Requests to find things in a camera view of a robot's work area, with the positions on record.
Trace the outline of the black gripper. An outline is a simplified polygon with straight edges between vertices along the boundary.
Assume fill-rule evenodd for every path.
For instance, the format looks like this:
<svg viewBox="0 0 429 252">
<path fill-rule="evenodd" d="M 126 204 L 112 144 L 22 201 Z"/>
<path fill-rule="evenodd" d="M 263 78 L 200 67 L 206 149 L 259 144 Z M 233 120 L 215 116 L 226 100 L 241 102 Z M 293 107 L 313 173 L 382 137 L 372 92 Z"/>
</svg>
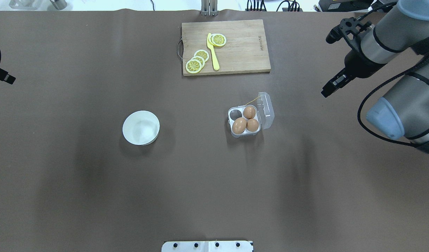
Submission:
<svg viewBox="0 0 429 252">
<path fill-rule="evenodd" d="M 379 64 L 366 59 L 361 53 L 355 50 L 347 53 L 344 64 L 345 68 L 323 86 L 320 92 L 323 97 L 327 98 L 355 78 L 369 78 L 379 70 Z"/>
</svg>

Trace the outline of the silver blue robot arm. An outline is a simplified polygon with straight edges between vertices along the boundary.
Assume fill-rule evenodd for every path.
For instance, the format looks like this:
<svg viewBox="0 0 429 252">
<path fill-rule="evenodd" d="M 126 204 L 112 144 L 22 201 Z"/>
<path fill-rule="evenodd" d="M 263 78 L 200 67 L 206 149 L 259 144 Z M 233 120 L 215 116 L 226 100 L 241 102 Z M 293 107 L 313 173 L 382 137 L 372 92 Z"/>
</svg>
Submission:
<svg viewBox="0 0 429 252">
<path fill-rule="evenodd" d="M 356 78 L 368 78 L 408 48 L 422 59 L 373 89 L 359 105 L 357 120 L 371 135 L 429 154 L 429 0 L 398 0 L 376 24 L 370 13 L 342 19 L 329 44 L 344 39 L 351 48 L 344 68 L 325 86 L 328 97 Z"/>
</svg>

